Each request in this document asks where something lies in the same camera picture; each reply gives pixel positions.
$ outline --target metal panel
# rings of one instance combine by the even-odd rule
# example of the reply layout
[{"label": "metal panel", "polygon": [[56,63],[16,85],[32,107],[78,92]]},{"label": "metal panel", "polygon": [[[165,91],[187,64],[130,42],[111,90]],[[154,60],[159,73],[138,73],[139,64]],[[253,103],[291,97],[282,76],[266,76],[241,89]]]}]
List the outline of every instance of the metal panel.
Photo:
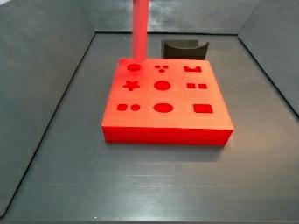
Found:
[{"label": "metal panel", "polygon": [[[79,0],[97,32],[131,32],[133,0]],[[238,34],[261,0],[154,0],[150,32]]]},{"label": "metal panel", "polygon": [[2,216],[94,31],[75,0],[14,0],[0,33]]},{"label": "metal panel", "polygon": [[298,0],[263,0],[239,38],[299,115],[298,12]]},{"label": "metal panel", "polygon": [[6,221],[299,221],[299,123],[249,51],[238,37],[150,35],[151,58],[163,39],[210,41],[237,128],[227,146],[105,142],[99,122],[131,35],[99,34]]}]

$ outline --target circular hole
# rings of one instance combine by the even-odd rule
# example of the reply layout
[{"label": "circular hole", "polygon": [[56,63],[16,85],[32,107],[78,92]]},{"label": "circular hole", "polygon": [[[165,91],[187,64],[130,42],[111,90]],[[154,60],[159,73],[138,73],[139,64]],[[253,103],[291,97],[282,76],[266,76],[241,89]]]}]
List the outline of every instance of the circular hole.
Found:
[{"label": "circular hole", "polygon": [[154,87],[158,89],[158,90],[167,90],[171,88],[171,83],[166,80],[159,80],[155,84],[154,84]]},{"label": "circular hole", "polygon": [[137,72],[142,69],[142,66],[138,65],[138,64],[131,64],[127,66],[127,70],[131,71],[131,72]]},{"label": "circular hole", "polygon": [[134,111],[138,111],[138,110],[141,109],[141,106],[139,106],[138,104],[135,104],[135,105],[131,106],[131,109],[133,109]]},{"label": "circular hole", "polygon": [[174,111],[174,105],[170,103],[158,103],[154,105],[154,110],[161,112],[161,113],[170,113]]}]

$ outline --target gray floor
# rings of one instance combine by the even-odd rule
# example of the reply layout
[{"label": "gray floor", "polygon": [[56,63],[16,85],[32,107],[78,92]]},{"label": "gray floor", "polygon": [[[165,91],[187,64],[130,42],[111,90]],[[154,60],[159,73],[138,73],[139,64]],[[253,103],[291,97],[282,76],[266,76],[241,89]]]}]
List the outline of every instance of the gray floor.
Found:
[{"label": "gray floor", "polygon": [[106,144],[99,121],[131,36],[95,37],[6,221],[299,221],[299,122],[238,37],[209,60],[235,124],[222,148]]}]

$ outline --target red block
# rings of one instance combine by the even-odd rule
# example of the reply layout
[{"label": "red block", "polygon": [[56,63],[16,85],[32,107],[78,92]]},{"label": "red block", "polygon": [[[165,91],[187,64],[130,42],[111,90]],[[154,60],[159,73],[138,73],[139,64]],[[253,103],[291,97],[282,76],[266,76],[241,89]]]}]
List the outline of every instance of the red block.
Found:
[{"label": "red block", "polygon": [[122,59],[102,129],[110,143],[225,145],[234,125],[210,62]]}]

